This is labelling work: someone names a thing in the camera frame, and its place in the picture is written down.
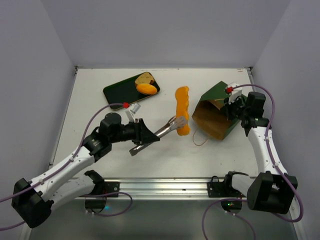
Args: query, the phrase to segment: green bag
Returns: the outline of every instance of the green bag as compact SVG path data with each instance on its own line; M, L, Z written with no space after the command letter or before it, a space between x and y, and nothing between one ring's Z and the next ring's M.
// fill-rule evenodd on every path
M225 139L240 122L238 119L228 120L221 112L224 99L229 97L225 93L226 87L227 84L223 81L214 85L201 96L192 114L192 119L198 127L217 140Z

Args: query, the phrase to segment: orange plush toy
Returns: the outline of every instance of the orange plush toy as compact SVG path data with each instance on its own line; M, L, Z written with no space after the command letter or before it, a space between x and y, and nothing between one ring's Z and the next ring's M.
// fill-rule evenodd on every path
M189 96L188 96L189 88L187 86L179 87L175 91L175 99L176 99L176 115L175 117L178 118L180 116L184 116L185 119L189 120L188 114L188 106L189 106ZM186 124L184 127L179 128L176 132L180 136L185 136L190 133L190 127Z

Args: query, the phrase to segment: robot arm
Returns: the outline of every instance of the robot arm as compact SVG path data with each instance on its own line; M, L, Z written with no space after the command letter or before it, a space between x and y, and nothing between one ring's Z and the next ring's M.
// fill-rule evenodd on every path
M75 150L63 161L31 181L22 178L14 185L14 194L33 187L13 197L11 203L30 228L42 224L53 210L74 198L101 193L104 179L95 171L87 171L77 179L72 177L109 153L113 143L131 140L138 146L145 145L145 148L172 130L187 124L183 116L174 117L166 124L170 127L166 128L164 134L163 131L152 133L142 118L130 119L126 125L121 124L121 120L119 114L108 113L100 122L100 126L84 139L78 151Z
M246 174L229 172L227 175L228 187L247 196L248 206L251 210L286 214L294 198L294 193L275 169L267 149L266 139L269 140L275 165L285 174L294 188L297 188L298 182L296 177L288 175L282 165L273 142L272 130L270 129L268 136L265 136L269 123L269 120L263 117L266 97L259 92L249 92L245 100L241 88L229 91L235 86L237 84L232 83L226 88L230 97L224 100L223 111L229 120L235 118L241 120L241 126L252 145L259 174L253 179Z

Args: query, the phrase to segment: white table surface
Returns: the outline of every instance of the white table surface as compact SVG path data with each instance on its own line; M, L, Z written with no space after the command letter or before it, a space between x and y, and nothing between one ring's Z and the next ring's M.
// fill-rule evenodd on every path
M161 88L159 94L139 102L136 118L143 118L153 132L162 127L176 112L175 91L182 86L189 87L190 135L179 136L175 131L155 142L136 156L129 150L131 141L115 143L112 151L94 165L81 171L95 170L105 178L200 178L217 175L223 177L228 171L239 171L257 176L258 169L254 151L244 130L238 124L223 140L209 139L203 146L196 146L192 134L197 126L191 115L203 93L220 81L229 84L249 84L245 69L79 69L72 90L71 99L57 146L54 165L62 161L79 144L84 128L91 116L107 104L103 88L135 76L150 72ZM252 89L245 87L243 94ZM92 122L88 133L99 126L104 115L112 112L106 109ZM123 109L117 111L122 123L128 119ZM201 143L205 133L198 131L195 141Z

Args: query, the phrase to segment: white wall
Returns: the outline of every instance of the white wall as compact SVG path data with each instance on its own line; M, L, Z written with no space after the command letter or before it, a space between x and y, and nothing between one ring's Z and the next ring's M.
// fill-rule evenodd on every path
M290 0L42 0L73 63L249 67Z
M74 67L39 0L0 1L0 198L48 167L74 81ZM0 227L21 222L11 201ZM16 240L21 227L0 232Z
M310 240L320 239L319 23L319 0L292 0L253 68L255 83L275 99L275 144L286 169L298 179Z

